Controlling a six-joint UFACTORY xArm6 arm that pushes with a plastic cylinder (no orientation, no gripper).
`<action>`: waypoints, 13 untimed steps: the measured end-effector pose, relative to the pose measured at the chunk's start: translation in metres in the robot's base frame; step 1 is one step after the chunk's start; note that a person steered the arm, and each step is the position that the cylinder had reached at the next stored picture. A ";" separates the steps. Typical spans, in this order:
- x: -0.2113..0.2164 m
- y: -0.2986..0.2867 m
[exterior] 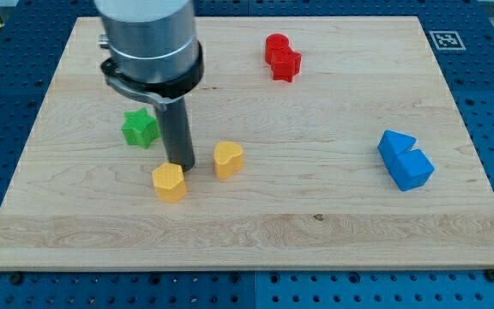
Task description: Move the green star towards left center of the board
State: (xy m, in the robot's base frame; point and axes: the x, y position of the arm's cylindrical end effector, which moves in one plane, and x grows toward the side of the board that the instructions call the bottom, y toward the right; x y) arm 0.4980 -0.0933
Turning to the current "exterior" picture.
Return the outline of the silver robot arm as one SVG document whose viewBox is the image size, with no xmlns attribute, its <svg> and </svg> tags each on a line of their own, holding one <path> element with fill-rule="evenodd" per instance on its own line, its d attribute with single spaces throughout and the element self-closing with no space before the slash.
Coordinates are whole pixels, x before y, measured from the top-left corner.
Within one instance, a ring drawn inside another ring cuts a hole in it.
<svg viewBox="0 0 494 309">
<path fill-rule="evenodd" d="M 105 29 L 99 45 L 128 78 L 166 82 L 198 62 L 191 0 L 94 0 L 94 5 Z"/>
</svg>

